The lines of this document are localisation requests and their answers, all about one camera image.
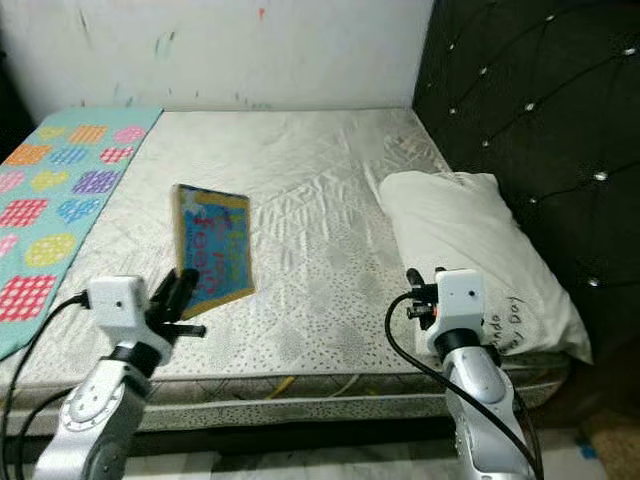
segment orange square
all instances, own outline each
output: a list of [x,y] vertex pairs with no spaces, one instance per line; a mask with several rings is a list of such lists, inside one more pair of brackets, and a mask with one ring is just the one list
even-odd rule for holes
[[7,165],[35,165],[52,148],[51,145],[29,145],[23,143],[7,157]]
[[80,125],[69,137],[71,143],[98,143],[109,127],[104,125]]

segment book cover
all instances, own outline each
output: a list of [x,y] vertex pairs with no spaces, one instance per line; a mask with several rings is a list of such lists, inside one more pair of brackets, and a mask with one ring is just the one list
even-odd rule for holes
[[172,207],[177,269],[200,273],[183,318],[252,294],[249,198],[174,185]]

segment yellow string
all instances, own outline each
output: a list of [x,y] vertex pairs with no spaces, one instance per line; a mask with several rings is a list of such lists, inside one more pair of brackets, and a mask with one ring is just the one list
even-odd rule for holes
[[273,398],[276,398],[278,395],[280,395],[281,393],[283,393],[287,388],[289,388],[291,386],[291,384],[293,382],[296,381],[296,377],[287,377],[285,378],[280,385],[278,385],[276,387],[276,389],[271,392],[269,395],[267,395],[265,397],[265,400],[271,400]]

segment black tufted headboard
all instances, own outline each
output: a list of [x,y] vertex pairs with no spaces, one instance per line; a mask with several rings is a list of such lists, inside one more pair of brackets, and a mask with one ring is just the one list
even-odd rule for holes
[[414,98],[452,168],[497,176],[596,362],[640,350],[640,3],[437,1]]

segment tiled floor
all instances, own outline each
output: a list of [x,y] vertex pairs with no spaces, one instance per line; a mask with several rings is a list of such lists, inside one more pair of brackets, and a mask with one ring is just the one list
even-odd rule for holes
[[[540,432],[547,480],[605,480],[599,460],[572,430]],[[220,457],[192,453],[131,458],[128,480],[461,479],[449,441]]]

